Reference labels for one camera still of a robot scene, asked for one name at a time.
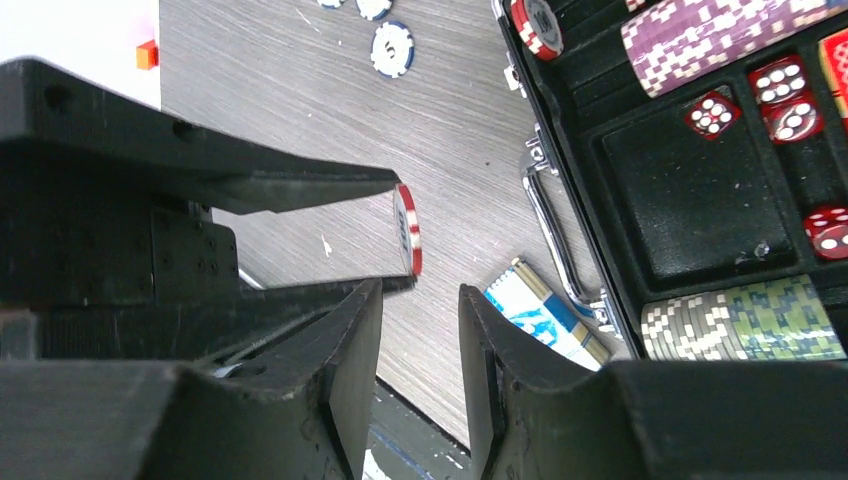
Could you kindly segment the red white 100 chip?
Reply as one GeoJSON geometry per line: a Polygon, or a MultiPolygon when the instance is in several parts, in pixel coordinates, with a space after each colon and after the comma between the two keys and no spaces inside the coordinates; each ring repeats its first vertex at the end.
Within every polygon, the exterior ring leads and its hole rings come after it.
{"type": "Polygon", "coordinates": [[[406,270],[412,276],[419,276],[423,270],[420,224],[411,191],[403,183],[395,186],[394,212],[406,270]]]}

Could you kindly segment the purple poker chip stack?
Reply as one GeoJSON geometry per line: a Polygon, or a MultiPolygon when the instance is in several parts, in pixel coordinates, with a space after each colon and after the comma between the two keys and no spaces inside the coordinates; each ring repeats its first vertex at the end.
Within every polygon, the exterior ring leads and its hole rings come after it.
{"type": "Polygon", "coordinates": [[[640,86],[656,98],[846,10],[823,0],[661,1],[620,34],[640,86]]]}

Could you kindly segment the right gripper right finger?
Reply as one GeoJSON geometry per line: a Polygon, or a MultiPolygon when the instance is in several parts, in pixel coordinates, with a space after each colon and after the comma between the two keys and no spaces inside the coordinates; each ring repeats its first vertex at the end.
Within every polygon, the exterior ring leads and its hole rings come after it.
{"type": "Polygon", "coordinates": [[[477,479],[607,479],[610,382],[510,323],[461,285],[458,321],[477,479]]]}

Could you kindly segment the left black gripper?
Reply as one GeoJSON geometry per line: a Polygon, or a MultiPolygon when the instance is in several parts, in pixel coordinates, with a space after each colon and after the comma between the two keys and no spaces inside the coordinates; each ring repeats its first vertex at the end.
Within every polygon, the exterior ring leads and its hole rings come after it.
{"type": "Polygon", "coordinates": [[[239,215],[391,191],[391,169],[298,156],[137,103],[35,58],[1,66],[1,356],[340,365],[379,352],[414,276],[240,291],[239,215]]]}

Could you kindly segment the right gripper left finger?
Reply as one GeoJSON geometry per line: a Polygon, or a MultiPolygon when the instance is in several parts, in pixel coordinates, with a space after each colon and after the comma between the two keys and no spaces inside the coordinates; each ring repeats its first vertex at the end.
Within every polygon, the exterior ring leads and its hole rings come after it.
{"type": "Polygon", "coordinates": [[[380,278],[243,291],[218,415],[221,479],[358,479],[381,339],[380,278]]]}

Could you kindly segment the blue playing card deck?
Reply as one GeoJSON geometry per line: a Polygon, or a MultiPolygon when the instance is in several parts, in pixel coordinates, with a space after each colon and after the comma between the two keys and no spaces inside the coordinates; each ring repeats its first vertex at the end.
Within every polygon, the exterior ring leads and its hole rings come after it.
{"type": "Polygon", "coordinates": [[[559,355],[591,371],[607,363],[606,346],[521,258],[484,291],[513,325],[559,355]]]}

